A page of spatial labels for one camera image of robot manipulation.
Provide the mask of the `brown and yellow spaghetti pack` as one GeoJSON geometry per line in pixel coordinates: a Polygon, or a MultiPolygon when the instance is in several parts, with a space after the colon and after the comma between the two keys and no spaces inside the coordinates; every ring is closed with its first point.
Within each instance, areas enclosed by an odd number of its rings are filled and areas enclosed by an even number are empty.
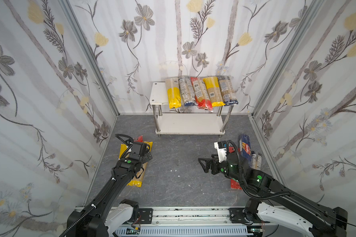
{"type": "Polygon", "coordinates": [[[181,106],[181,93],[179,87],[179,78],[165,79],[168,103],[170,109],[176,109],[181,106]]]}

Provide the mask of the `dark blue clear spaghetti bag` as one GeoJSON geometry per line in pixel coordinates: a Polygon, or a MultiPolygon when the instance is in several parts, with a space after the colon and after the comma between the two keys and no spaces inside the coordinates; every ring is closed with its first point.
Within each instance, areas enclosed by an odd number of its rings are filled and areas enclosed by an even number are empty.
{"type": "Polygon", "coordinates": [[[218,76],[223,102],[226,106],[237,105],[238,100],[229,76],[218,76]]]}

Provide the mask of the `red spaghetti bag with label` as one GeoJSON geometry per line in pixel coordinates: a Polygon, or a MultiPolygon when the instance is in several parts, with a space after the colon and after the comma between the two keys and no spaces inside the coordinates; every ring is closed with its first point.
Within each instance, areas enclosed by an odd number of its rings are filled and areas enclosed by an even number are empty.
{"type": "Polygon", "coordinates": [[[201,78],[191,77],[191,83],[195,93],[195,99],[199,109],[213,111],[213,106],[209,98],[204,81],[201,78]]]}

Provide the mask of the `yellow-end spaghetti bag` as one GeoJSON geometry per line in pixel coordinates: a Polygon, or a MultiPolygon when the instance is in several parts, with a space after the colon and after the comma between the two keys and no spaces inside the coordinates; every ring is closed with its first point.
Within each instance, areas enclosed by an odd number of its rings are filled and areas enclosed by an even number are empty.
{"type": "Polygon", "coordinates": [[[224,106],[223,97],[221,94],[219,80],[217,77],[207,77],[203,79],[207,93],[209,95],[210,101],[213,107],[224,106]]]}

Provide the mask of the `clear spaghetti bag blue end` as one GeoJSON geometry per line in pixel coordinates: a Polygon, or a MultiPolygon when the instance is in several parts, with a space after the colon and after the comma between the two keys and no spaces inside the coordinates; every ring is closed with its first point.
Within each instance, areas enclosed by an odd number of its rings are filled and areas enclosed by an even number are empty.
{"type": "Polygon", "coordinates": [[[179,87],[184,106],[197,106],[195,92],[189,76],[179,77],[179,87]]]}

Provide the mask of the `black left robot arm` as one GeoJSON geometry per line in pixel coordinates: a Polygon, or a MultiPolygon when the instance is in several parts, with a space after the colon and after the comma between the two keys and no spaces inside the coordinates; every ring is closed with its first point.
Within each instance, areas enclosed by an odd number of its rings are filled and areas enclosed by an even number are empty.
{"type": "Polygon", "coordinates": [[[67,219],[61,237],[108,237],[123,223],[138,219],[138,203],[125,200],[113,214],[113,202],[124,188],[144,171],[143,165],[152,160],[151,145],[138,142],[124,134],[116,134],[126,149],[111,169],[111,176],[99,194],[81,211],[73,211],[67,219]]]}

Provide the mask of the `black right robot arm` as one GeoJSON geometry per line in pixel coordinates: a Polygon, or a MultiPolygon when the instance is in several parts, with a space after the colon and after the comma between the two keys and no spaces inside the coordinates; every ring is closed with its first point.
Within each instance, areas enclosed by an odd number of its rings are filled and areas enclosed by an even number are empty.
{"type": "Polygon", "coordinates": [[[249,197],[244,208],[230,213],[230,220],[246,225],[275,223],[306,237],[345,237],[348,212],[318,204],[281,184],[263,171],[253,169],[234,142],[216,145],[217,154],[199,158],[205,173],[222,174],[238,183],[249,197]]]}

